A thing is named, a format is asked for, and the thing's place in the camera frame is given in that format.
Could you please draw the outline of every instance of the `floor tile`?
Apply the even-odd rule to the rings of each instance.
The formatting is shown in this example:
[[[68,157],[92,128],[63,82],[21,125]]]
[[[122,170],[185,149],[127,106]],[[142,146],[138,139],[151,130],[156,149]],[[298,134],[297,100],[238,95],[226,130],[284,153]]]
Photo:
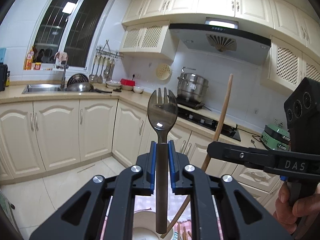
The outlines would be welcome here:
[[[54,208],[59,208],[95,175],[103,175],[107,178],[116,174],[105,163],[97,161],[43,178]]]
[[[19,228],[40,225],[54,212],[43,179],[4,185],[1,190],[16,207],[12,212]]]
[[[38,226],[29,227],[29,228],[19,228],[20,233],[24,240],[29,240],[32,232],[37,229]]]
[[[125,167],[114,157],[108,157],[102,160],[116,175],[119,175]]]

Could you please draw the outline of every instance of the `wooden broom handle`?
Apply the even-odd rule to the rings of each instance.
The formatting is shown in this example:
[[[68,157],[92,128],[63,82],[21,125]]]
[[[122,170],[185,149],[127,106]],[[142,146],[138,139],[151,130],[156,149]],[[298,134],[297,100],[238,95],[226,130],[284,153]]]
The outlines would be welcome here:
[[[228,88],[227,88],[227,93],[226,96],[224,98],[224,102],[223,102],[223,106],[222,106],[222,111],[221,111],[221,115],[219,118],[219,122],[217,125],[217,129],[213,135],[213,142],[218,141],[222,127],[223,127],[223,122],[224,122],[224,118],[226,117],[226,113],[227,113],[227,109],[228,109],[228,104],[229,104],[229,99],[230,99],[230,93],[231,93],[231,86],[232,86],[232,79],[233,79],[233,74],[230,74],[229,76],[229,82],[228,82]],[[203,171],[206,171],[209,163],[210,163],[210,156],[207,154],[204,162],[202,163],[201,169]],[[186,207],[188,206],[190,202],[190,195],[188,195],[186,197],[186,199],[184,200],[183,204],[181,205],[181,207],[179,208],[178,212],[176,213],[176,215],[174,216],[174,218],[172,219],[172,221],[170,222],[170,224],[167,227],[167,232],[161,235],[161,238],[165,238],[166,235],[170,232],[171,228],[173,228],[173,226],[175,225],[175,223],[178,221],[179,217],[182,215],[182,213],[184,212],[184,210],[186,209]]]

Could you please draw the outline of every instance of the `finger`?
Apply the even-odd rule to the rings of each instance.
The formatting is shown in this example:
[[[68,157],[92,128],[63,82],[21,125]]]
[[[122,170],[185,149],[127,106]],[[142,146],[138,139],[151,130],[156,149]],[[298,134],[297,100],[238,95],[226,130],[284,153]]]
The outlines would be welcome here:
[[[290,192],[287,186],[287,183],[285,182],[282,184],[280,190],[279,190],[279,199],[282,203],[286,203],[289,200]]]
[[[304,217],[320,211],[320,194],[298,199],[292,208],[296,217]]]
[[[276,211],[273,213],[273,217],[279,222],[280,225],[282,225],[288,231],[288,233],[290,235],[293,234],[294,231],[297,229],[297,225],[296,224],[288,225],[288,224],[280,222],[278,220]]]
[[[282,203],[278,198],[276,200],[276,214],[279,222],[292,225],[296,222],[297,217],[292,214],[292,207],[288,202]]]

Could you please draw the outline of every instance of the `green appliance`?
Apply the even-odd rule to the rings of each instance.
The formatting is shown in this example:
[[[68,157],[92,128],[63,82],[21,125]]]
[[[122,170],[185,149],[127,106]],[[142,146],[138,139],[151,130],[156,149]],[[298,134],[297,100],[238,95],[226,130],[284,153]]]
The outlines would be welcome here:
[[[267,149],[289,151],[290,133],[281,124],[268,124],[262,132],[261,142]]]

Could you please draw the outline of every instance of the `window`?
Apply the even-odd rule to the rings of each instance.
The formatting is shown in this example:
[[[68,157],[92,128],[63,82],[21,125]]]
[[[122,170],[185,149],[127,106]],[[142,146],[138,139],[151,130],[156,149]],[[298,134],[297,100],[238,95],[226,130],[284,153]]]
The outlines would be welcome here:
[[[70,66],[84,68],[95,29],[108,1],[52,0],[36,35],[33,61],[54,64],[54,55],[60,47],[60,51],[68,53]],[[72,11],[77,13],[71,18]]]

